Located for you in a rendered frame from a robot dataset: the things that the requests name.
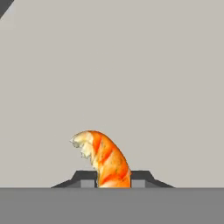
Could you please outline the orange striped shrimp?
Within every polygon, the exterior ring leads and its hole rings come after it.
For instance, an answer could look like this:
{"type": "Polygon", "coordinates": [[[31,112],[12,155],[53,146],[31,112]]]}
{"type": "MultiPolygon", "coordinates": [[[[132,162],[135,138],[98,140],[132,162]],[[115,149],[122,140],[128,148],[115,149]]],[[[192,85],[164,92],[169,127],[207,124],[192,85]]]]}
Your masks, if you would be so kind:
{"type": "Polygon", "coordinates": [[[74,134],[70,143],[75,148],[80,148],[84,158],[90,158],[90,163],[97,172],[99,188],[131,187],[131,170],[127,159],[104,133],[84,130],[74,134]]]}

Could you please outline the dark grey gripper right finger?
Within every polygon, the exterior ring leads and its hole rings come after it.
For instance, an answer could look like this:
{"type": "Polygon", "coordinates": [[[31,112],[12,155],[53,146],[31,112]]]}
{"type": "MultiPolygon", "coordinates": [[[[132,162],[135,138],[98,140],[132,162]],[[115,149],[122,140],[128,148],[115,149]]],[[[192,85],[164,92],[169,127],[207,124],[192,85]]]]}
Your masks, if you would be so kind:
{"type": "Polygon", "coordinates": [[[150,171],[133,171],[131,175],[132,188],[172,188],[172,185],[166,184],[153,177],[150,171]]]}

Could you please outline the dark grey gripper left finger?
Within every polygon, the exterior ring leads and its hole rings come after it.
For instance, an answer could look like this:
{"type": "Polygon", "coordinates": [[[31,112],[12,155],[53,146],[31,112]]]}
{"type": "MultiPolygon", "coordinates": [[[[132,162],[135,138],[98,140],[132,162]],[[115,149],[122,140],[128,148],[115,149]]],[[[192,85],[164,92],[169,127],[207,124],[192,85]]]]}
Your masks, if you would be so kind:
{"type": "Polygon", "coordinates": [[[54,185],[53,188],[96,188],[97,172],[79,170],[64,182],[54,185]]]}

